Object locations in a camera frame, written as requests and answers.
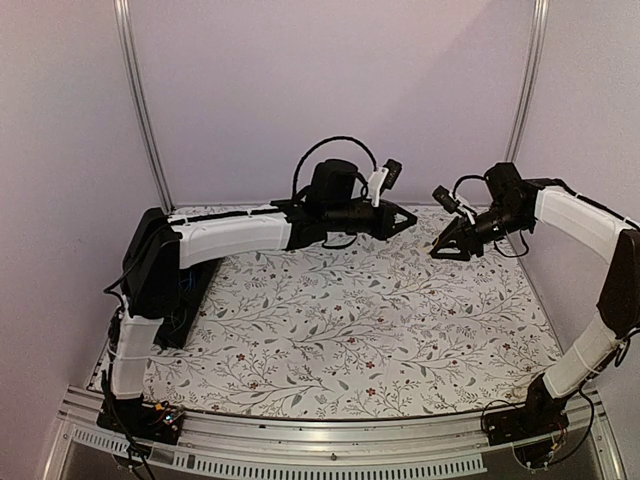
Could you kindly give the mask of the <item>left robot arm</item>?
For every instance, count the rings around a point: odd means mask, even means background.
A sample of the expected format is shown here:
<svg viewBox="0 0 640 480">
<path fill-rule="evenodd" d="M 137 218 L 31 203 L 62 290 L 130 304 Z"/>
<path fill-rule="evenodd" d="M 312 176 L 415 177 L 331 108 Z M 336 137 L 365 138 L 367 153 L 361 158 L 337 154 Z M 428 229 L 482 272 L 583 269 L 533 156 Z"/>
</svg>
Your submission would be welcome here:
<svg viewBox="0 0 640 480">
<path fill-rule="evenodd" d="M 251 210 L 167 215 L 147 210 L 126 251 L 120 276 L 103 290 L 118 300 L 110 326 L 109 365 L 101 381 L 111 419 L 128 434 L 148 426 L 136 401 L 162 321 L 179 306 L 195 266 L 254 251 L 295 251 L 326 243 L 329 234 L 366 234 L 387 240 L 417 222 L 415 215 L 383 199 L 402 170 L 389 159 L 369 177 L 343 159 L 315 166 L 309 185 L 294 186 L 287 199 Z"/>
</svg>

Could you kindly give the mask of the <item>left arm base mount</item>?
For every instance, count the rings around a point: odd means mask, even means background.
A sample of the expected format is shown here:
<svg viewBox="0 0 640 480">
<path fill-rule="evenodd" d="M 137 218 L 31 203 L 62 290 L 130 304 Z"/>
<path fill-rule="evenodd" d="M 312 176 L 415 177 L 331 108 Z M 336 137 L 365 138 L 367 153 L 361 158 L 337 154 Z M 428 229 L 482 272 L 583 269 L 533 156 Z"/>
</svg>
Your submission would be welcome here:
<svg viewBox="0 0 640 480">
<path fill-rule="evenodd" d="M 147 404 L 143 397 L 117 399 L 112 393 L 104 394 L 101 412 L 96 424 L 106 430 L 134 439 L 176 445 L 181 435 L 185 410 L 163 401 Z"/>
</svg>

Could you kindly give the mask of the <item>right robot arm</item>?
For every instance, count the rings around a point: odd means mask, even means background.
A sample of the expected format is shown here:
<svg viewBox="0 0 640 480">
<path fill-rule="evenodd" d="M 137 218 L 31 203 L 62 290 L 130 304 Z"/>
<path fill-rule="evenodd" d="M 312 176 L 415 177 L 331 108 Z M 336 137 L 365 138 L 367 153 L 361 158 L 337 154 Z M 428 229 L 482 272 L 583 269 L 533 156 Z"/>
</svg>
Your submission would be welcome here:
<svg viewBox="0 0 640 480">
<path fill-rule="evenodd" d="M 510 234 L 554 232 L 561 244 L 547 268 L 559 277 L 540 290 L 547 312 L 568 313 L 573 326 L 559 332 L 562 356 L 530 384 L 517 427 L 537 436 L 588 381 L 627 357 L 639 337 L 639 224 L 577 192 L 560 178 L 525 178 L 515 164 L 497 163 L 477 175 L 490 196 L 483 211 L 459 188 L 439 186 L 434 199 L 453 215 L 434 240 L 434 259 L 469 261 Z M 576 312 L 569 313 L 570 301 Z"/>
</svg>

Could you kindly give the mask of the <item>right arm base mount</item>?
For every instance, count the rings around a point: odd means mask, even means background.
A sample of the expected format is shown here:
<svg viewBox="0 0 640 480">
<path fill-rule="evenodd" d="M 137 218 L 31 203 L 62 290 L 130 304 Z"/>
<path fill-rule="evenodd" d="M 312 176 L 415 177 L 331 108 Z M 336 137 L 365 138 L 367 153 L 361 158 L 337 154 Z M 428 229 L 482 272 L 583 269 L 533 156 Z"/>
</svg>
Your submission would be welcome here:
<svg viewBox="0 0 640 480">
<path fill-rule="evenodd" d="M 524 406 L 500 403 L 507 408 L 489 410 L 492 401 L 481 413 L 480 427 L 489 445 L 511 445 L 516 460 L 529 469 L 551 464 L 567 440 L 567 415 L 560 411 L 544 417 L 527 413 Z"/>
</svg>

